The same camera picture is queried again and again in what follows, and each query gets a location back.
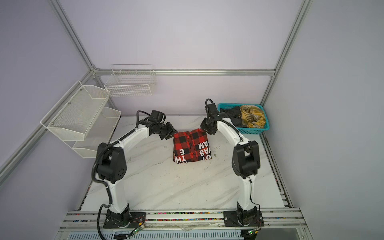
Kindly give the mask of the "red black plaid shirt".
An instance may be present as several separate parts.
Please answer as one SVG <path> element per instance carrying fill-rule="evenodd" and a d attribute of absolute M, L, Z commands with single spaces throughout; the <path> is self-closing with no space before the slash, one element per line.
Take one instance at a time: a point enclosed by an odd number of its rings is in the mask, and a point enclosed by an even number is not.
<path fill-rule="evenodd" d="M 174 157 L 176 164 L 212 159 L 207 133 L 202 129 L 174 134 Z"/>

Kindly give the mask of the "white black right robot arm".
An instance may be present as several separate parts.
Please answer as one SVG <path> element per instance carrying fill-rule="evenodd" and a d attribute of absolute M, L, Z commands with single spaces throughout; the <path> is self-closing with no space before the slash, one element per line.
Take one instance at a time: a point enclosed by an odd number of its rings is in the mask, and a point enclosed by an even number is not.
<path fill-rule="evenodd" d="M 209 135 L 220 132 L 233 147 L 231 165 L 239 178 L 239 200 L 236 216 L 240 226 L 249 226 L 260 221 L 260 205 L 253 201 L 253 185 L 261 167 L 259 144 L 250 141 L 232 124 L 223 113 L 207 115 L 201 128 Z"/>

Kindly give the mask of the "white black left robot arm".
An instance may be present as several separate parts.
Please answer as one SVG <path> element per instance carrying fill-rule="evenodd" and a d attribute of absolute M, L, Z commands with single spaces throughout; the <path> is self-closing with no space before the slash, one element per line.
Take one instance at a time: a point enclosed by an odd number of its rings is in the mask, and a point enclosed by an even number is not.
<path fill-rule="evenodd" d="M 112 143 L 100 143 L 92 168 L 92 180 L 105 186 L 109 203 L 102 204 L 107 209 L 107 216 L 127 225 L 131 214 L 124 190 L 118 190 L 118 183 L 127 172 L 125 153 L 133 149 L 140 141 L 159 135 L 161 140 L 168 140 L 177 132 L 171 123 L 165 122 L 166 116 L 146 117 L 137 121 L 136 126 Z"/>

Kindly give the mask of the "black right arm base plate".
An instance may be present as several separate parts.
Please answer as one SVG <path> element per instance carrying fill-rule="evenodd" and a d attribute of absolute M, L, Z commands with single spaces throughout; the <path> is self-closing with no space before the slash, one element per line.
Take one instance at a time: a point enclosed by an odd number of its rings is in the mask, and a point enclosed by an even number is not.
<path fill-rule="evenodd" d="M 246 210 L 224 211 L 225 227 L 264 227 L 261 211 Z"/>

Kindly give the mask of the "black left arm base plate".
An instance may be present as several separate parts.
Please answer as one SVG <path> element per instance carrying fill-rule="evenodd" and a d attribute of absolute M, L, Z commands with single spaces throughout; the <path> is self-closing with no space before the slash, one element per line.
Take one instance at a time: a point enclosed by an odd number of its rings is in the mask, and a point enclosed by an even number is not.
<path fill-rule="evenodd" d="M 104 229 L 135 229 L 146 220 L 145 212 L 129 212 L 116 214 L 107 212 Z"/>

